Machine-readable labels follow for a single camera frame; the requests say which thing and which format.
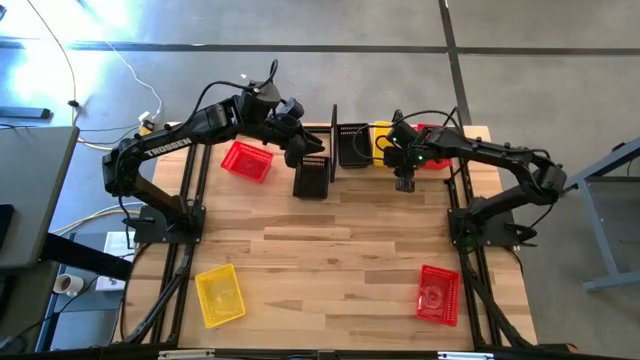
wooden tabletop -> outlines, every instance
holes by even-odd
[[[487,127],[467,126],[465,131],[468,137],[489,140]],[[237,140],[263,147],[256,140]],[[462,288],[457,326],[415,317],[421,266],[460,271],[446,222],[450,205],[442,180],[448,169],[419,171],[416,192],[407,194],[395,191],[390,169],[338,167],[328,199],[301,200],[291,195],[295,170],[285,166],[277,147],[264,147],[276,156],[264,183],[255,184],[220,167],[231,144],[213,147],[205,230],[191,271],[180,347],[472,348]],[[186,153],[158,158],[153,182],[177,194]],[[194,168],[192,193],[199,171],[198,165]],[[502,190],[496,168],[471,162],[470,172],[476,196]],[[126,299],[128,332],[158,296],[166,252],[167,245],[154,244],[136,264]],[[496,302],[520,333],[536,343],[517,262],[501,248],[487,248],[486,253]],[[228,263],[235,266],[247,313],[206,329],[193,276]],[[172,301],[165,334],[173,307]]]

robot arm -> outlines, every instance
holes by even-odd
[[[394,116],[400,119],[401,114]],[[435,159],[461,158],[494,165],[511,171],[519,185],[489,199],[474,198],[465,214],[465,224],[471,233],[478,232],[491,217],[525,204],[548,205],[555,203],[567,175],[544,150],[512,148],[469,139],[447,127],[424,128],[420,133],[404,120],[395,121],[387,139],[394,144],[384,149],[385,165],[394,168],[398,177],[396,189],[412,192],[413,175],[418,166]]]
[[[281,112],[276,112],[280,104]],[[304,109],[291,98],[284,101],[272,82],[252,83],[234,95],[193,114],[186,122],[146,136],[123,140],[102,159],[105,189],[113,196],[135,196],[165,214],[169,223],[188,217],[186,199],[170,196],[143,178],[143,161],[192,144],[215,145],[238,134],[272,143],[285,150],[287,166],[324,150],[322,141],[304,130]]]

yellow plastic basket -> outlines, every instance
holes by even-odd
[[[374,125],[389,126],[391,125],[391,122],[376,121]],[[384,153],[382,152],[382,150],[378,149],[378,147],[375,144],[375,141],[378,138],[378,136],[381,136],[381,135],[387,136],[389,131],[391,131],[390,128],[373,128],[373,139],[371,139],[371,146],[373,146],[373,157],[374,157],[373,165],[374,166],[384,167],[384,163],[382,162],[382,160],[378,160],[384,157]],[[383,149],[387,146],[393,146],[387,139],[380,139],[380,141],[378,141],[378,144],[380,144],[380,147],[382,147]]]
[[[206,328],[224,324],[245,314],[232,264],[196,275],[196,288]]]

gray floor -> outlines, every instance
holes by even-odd
[[[446,44],[437,0],[33,2],[67,40]],[[0,21],[0,35],[49,38],[23,1],[3,3],[9,11]],[[86,4],[85,9],[78,3]],[[640,46],[636,20],[640,2],[634,0],[449,0],[448,5],[458,46]],[[164,99],[163,121],[184,119],[210,81],[239,81],[242,73],[263,77],[274,57],[280,60],[278,86],[283,94],[303,102],[307,121],[328,120],[334,103],[342,122],[386,119],[396,108],[448,110],[456,104],[446,54],[124,52],[123,56]],[[141,112],[155,110],[154,97],[133,81],[112,52],[71,51],[70,57],[78,100],[85,106],[78,122],[81,128],[133,124]],[[2,49],[0,64],[2,103],[48,106],[56,113],[53,125],[68,124],[65,103],[71,97],[70,78],[52,43]],[[640,134],[636,96],[640,57],[462,55],[460,64],[472,122],[490,126],[496,142],[548,149],[569,174]],[[214,88],[206,101],[230,94],[229,89]],[[104,141],[121,132],[83,135]],[[52,228],[115,204],[102,191],[101,155],[77,146]],[[144,173],[150,175],[152,170],[153,164],[148,164]],[[640,163],[631,172],[640,174]],[[505,186],[514,184],[512,176],[502,175]],[[542,210],[520,209],[516,220],[530,223]],[[119,230],[119,221],[118,216],[95,221],[82,231]],[[522,252],[539,341],[571,342],[587,353],[636,358],[640,288],[594,294],[581,288],[583,280],[603,275],[604,266],[580,199],[573,194],[564,198],[539,231],[535,242],[540,246]]]

white cable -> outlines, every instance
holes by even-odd
[[[71,61],[69,61],[69,56],[67,56],[67,52],[64,51],[64,47],[62,46],[62,44],[60,44],[60,40],[58,40],[56,35],[53,33],[53,30],[51,30],[51,28],[49,27],[49,24],[47,24],[47,22],[44,20],[42,15],[40,15],[40,12],[38,12],[38,9],[36,9],[36,7],[33,6],[33,4],[31,3],[31,0],[27,0],[27,2],[29,3],[33,11],[36,13],[36,15],[38,15],[38,17],[42,21],[42,24],[44,24],[44,26],[47,28],[47,30],[49,31],[49,34],[51,34],[51,37],[53,37],[53,40],[56,41],[56,44],[58,44],[58,47],[62,51],[62,55],[64,55],[65,60],[67,60],[67,65],[69,66],[69,72],[71,72],[71,80],[73,82],[73,99],[72,100],[76,101],[76,74],[73,72],[73,67],[71,66]],[[71,124],[72,125],[75,124],[74,113],[75,113],[75,108],[72,106],[71,107]]]
[[[27,0],[27,2],[29,3],[29,5],[31,6],[31,8],[33,9],[33,11],[36,13],[36,15],[38,15],[38,17],[40,18],[40,20],[42,21],[42,24],[47,28],[47,30],[49,31],[49,34],[51,34],[51,37],[53,37],[53,39],[55,40],[56,44],[58,44],[58,47],[60,48],[60,51],[62,51],[62,54],[64,55],[65,60],[67,61],[67,65],[69,66],[69,72],[71,72],[71,81],[73,84],[73,101],[77,102],[76,97],[77,97],[77,89],[76,89],[76,75],[73,71],[73,66],[71,66],[71,61],[69,60],[69,56],[67,55],[67,52],[64,50],[64,47],[62,46],[62,44],[60,43],[60,40],[58,40],[58,37],[56,37],[56,35],[53,33],[53,30],[51,30],[51,28],[49,27],[49,24],[47,24],[47,22],[44,20],[44,18],[42,17],[42,15],[40,15],[40,12],[38,11],[38,9],[36,9],[36,7],[31,3],[31,0]],[[156,92],[156,89],[145,83],[144,81],[140,80],[138,78],[138,75],[136,74],[135,70],[133,70],[133,67],[131,67],[131,65],[129,65],[129,63],[122,57],[122,55],[120,55],[120,53],[118,52],[118,50],[116,50],[110,42],[104,40],[104,42],[109,45],[109,47],[118,55],[118,57],[120,57],[120,60],[122,60],[122,62],[129,68],[129,70],[131,70],[131,74],[133,75],[133,78],[142,86],[148,88],[149,90],[151,90],[151,92],[153,93],[153,95],[156,97],[156,99],[158,99],[158,109],[156,110],[155,115],[152,116],[152,119],[155,120],[156,117],[158,117],[158,115],[160,115],[160,113],[162,112],[163,109],[163,102],[162,99],[160,98],[160,96],[158,95],[158,93]],[[71,125],[75,126],[76,121],[78,120],[78,116],[80,115],[79,113],[76,114],[75,111],[75,107],[71,106]],[[105,147],[105,146],[97,146],[97,145],[93,145],[89,142],[87,142],[85,139],[78,137],[78,142],[82,143],[90,148],[93,149],[97,149],[97,150],[103,150],[103,151],[111,151],[111,148],[109,147]]]
[[[137,201],[137,202],[125,203],[123,205],[124,206],[133,206],[133,205],[144,205],[144,204],[145,203],[143,203],[143,202]],[[109,211],[109,210],[112,210],[112,209],[115,209],[115,208],[120,208],[120,205],[113,205],[113,206],[106,207],[106,208],[104,208],[102,210],[96,211],[95,213],[93,213],[93,214],[91,214],[91,215],[89,215],[87,217],[84,217],[84,218],[82,218],[80,220],[76,220],[76,221],[72,222],[69,225],[65,225],[65,226],[63,226],[63,227],[61,227],[59,229],[55,229],[55,230],[53,230],[51,232],[52,233],[58,233],[59,232],[58,235],[64,235],[64,234],[68,233],[69,231],[75,229],[76,227],[82,225],[87,220],[95,219],[97,217],[104,216],[104,215],[116,214],[116,213],[123,212],[122,210],[111,211],[111,212]]]
[[[136,71],[133,70],[133,67],[131,65],[129,65],[129,63],[127,62],[127,60],[125,60],[122,55],[120,55],[120,52],[118,50],[116,50],[116,48],[113,47],[113,45],[111,45],[110,42],[108,42],[107,40],[102,40],[104,41],[105,44],[109,45],[109,47],[111,48],[111,50],[113,50],[116,55],[118,55],[118,57],[120,58],[120,60],[122,60],[122,62],[129,68],[129,70],[131,70],[131,75],[133,75],[133,78],[138,82],[138,84],[146,87],[147,89],[151,90],[151,92],[153,93],[153,96],[156,97],[156,99],[158,99],[158,109],[156,109],[156,113],[151,117],[153,120],[155,120],[156,117],[158,117],[158,115],[160,115],[160,113],[162,112],[162,107],[163,107],[163,103],[162,103],[162,99],[160,98],[160,95],[158,95],[158,93],[156,92],[156,89],[147,84],[146,82],[140,80],[138,78],[138,75],[136,74]]]

